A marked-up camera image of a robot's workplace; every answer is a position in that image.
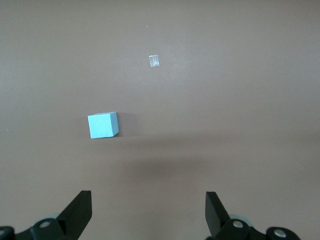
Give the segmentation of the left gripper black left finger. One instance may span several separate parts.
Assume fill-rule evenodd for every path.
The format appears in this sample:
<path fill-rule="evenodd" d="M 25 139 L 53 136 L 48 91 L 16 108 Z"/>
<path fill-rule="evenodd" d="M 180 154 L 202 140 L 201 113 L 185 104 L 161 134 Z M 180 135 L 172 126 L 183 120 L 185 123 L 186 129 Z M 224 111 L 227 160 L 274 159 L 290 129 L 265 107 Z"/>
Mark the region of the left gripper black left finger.
<path fill-rule="evenodd" d="M 16 233 L 11 226 L 0 227 L 2 240 L 77 240 L 92 218 L 92 192 L 82 190 L 57 216 L 42 219 Z"/>

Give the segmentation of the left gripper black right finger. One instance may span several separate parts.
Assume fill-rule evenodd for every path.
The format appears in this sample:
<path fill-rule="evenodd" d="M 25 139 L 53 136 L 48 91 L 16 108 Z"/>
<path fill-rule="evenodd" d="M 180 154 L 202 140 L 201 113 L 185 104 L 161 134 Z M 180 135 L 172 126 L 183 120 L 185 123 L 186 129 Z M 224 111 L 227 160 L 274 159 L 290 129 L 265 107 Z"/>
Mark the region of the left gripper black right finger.
<path fill-rule="evenodd" d="M 293 231 L 272 226 L 261 233 L 240 218 L 231 218 L 214 191 L 205 195 L 205 219 L 210 236 L 208 240 L 298 240 Z"/>

